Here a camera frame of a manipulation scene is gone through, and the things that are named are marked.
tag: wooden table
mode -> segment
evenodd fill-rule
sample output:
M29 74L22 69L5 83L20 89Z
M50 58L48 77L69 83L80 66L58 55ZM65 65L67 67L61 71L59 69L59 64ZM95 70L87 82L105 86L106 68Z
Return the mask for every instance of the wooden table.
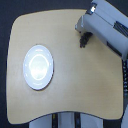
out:
M85 10L58 10L20 16L13 24L7 61L7 116L12 124L54 112L77 111L105 119L123 113L121 59L93 36L79 47L75 24ZM23 61L34 45L49 49L54 75L47 88L31 89Z

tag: table top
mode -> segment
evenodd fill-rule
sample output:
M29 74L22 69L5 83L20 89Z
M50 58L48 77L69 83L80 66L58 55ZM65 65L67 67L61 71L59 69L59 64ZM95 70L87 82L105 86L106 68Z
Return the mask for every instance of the table top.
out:
M43 115L77 111L104 119L123 114L121 59L93 36L79 47L75 24L85 10L56 10L20 16L11 31L7 61L7 116L12 124ZM49 49L54 59L50 84L31 89L23 61L34 45Z

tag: gray floor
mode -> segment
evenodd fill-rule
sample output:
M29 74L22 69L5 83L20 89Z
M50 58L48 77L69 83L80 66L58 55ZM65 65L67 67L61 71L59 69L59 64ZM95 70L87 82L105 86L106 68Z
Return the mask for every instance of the gray floor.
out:
M127 0L108 0L128 16ZM91 0L0 0L0 128L28 128L28 124L11 125L6 111L6 67L11 27L24 14L55 9L88 9ZM104 121L105 128L120 128L120 120Z

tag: white plate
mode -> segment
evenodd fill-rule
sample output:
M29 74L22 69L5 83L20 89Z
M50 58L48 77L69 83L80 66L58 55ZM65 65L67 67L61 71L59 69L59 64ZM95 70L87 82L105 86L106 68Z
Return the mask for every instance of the white plate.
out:
M23 74L27 84L35 90L43 89L49 84L53 75L53 58L46 47L36 45L27 52Z

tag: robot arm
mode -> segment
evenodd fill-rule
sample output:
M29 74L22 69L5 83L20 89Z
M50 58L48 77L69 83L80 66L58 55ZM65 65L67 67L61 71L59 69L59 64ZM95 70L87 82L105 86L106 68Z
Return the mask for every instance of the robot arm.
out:
M128 58L128 18L105 0L92 1L75 29L83 35L81 42L85 38L87 43L92 33L122 60Z

